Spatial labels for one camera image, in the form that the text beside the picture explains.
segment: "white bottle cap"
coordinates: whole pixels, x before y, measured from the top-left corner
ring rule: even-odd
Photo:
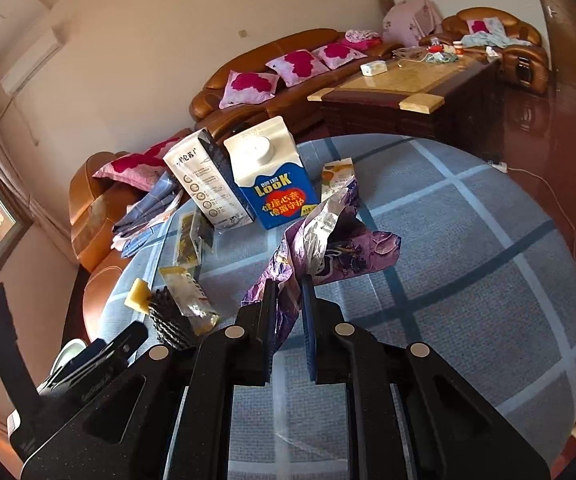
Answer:
[[[251,137],[246,140],[245,152],[260,166],[270,162],[274,155],[273,145],[267,137]]]

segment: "blue plaid tablecloth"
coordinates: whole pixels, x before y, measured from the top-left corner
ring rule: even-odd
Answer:
[[[423,340],[552,463],[576,416],[576,265],[551,218],[508,176],[433,142],[370,134],[299,146],[319,185],[324,163],[352,157],[361,220],[402,237],[394,268],[317,287],[380,341]],[[103,311],[111,340],[140,314],[124,306],[136,277],[162,285],[178,215],[124,270]],[[287,225],[257,221],[217,235],[199,282],[232,322]],[[138,354],[156,344],[152,324]],[[302,324],[274,356],[271,383],[235,390],[231,479],[346,478],[342,385],[308,380]]]

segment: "white wall-mounted air conditioner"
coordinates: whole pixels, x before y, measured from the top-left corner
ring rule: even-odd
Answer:
[[[4,92],[9,96],[17,94],[62,46],[52,29],[49,29],[1,78]]]

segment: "purple wrapper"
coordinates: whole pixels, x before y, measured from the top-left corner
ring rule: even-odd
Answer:
[[[282,241],[241,304],[261,301],[266,279],[279,283],[274,351],[286,340],[299,317],[299,280],[311,273],[315,285],[378,272],[396,263],[401,237],[370,231],[356,218],[357,182],[319,204],[306,218],[286,229]]]

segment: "milk carton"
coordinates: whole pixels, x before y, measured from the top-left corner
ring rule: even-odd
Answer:
[[[220,231],[250,224],[255,213],[232,179],[225,153],[207,130],[175,144],[164,161],[206,218]]]
[[[266,229],[319,203],[284,119],[274,117],[224,141],[236,184]]]

